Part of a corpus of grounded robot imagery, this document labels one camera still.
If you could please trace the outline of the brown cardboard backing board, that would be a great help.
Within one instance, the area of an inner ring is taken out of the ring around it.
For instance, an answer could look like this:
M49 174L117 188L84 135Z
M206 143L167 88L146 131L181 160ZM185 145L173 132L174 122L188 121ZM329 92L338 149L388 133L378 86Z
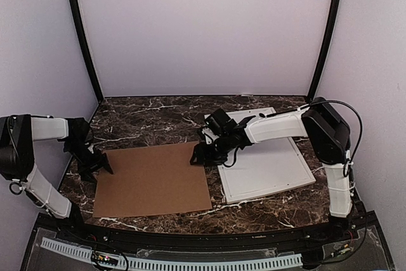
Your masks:
M113 173L97 177L95 218L189 213L212 208L206 173L190 165L195 142L108 150Z

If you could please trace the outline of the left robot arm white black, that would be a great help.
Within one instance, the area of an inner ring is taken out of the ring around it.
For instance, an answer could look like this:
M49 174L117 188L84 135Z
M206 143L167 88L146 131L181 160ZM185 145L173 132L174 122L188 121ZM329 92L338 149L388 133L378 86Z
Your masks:
M10 182L14 195L24 192L55 218L70 219L65 233L74 242L83 243L89 238L89 228L79 221L80 209L57 191L36 164L34 142L48 140L63 143L63 151L76 160L82 180L96 183L93 173L101 168L113 173L107 154L94 147L93 132L85 118L22 114L1 118L1 176Z

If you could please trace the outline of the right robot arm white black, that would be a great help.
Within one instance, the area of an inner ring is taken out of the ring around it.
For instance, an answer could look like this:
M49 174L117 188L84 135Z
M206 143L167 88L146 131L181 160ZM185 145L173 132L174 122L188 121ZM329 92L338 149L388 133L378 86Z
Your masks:
M353 208L353 153L349 124L334 100L277 112L273 108L227 112L204 117L190 164L218 169L226 201L235 203L273 195L315 182L299 147L304 141L327 179L329 214L324 237L336 242L347 233Z

